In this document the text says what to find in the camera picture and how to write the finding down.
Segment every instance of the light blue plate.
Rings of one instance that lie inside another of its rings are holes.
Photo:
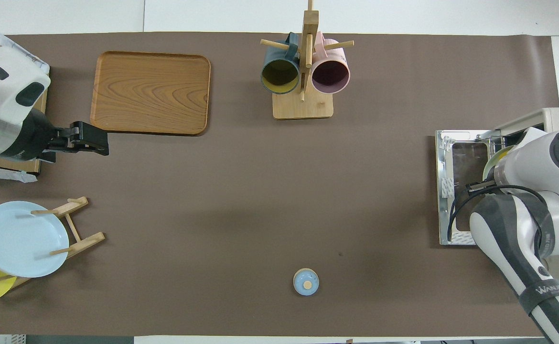
[[[294,274],[292,279],[294,289],[303,296],[310,296],[317,292],[320,286],[320,280],[316,272],[312,269],[301,269]]]
[[[55,272],[67,252],[50,252],[69,247],[65,226],[54,214],[31,215],[46,210],[25,201],[0,204],[0,270],[20,277],[41,277]]]

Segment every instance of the mug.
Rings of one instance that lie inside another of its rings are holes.
[[[343,48],[325,50],[324,46],[338,43],[334,39],[324,39],[318,31],[312,55],[312,85],[317,91],[333,94],[341,91],[350,82],[350,68],[347,67]]]
[[[269,46],[260,72],[262,85],[275,94],[286,94],[299,84],[299,36],[291,32],[286,41],[288,50]]]

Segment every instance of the blue lid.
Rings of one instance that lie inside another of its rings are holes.
[[[320,286],[320,280],[316,272],[308,268],[297,271],[292,281],[294,289],[303,296],[313,295]]]

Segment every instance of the robot arm strap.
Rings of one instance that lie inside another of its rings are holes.
[[[526,287],[519,296],[519,303],[530,315],[543,301],[559,296],[559,281],[557,279],[544,279]]]

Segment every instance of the metal frame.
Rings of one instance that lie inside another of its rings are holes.
[[[437,210],[439,213],[439,243],[442,245],[474,245],[470,231],[461,231],[452,225],[451,238],[447,236],[450,224],[450,207],[454,201],[454,161],[452,147],[455,143],[484,143],[488,159],[504,148],[505,140],[498,130],[437,130],[435,145],[437,155]]]

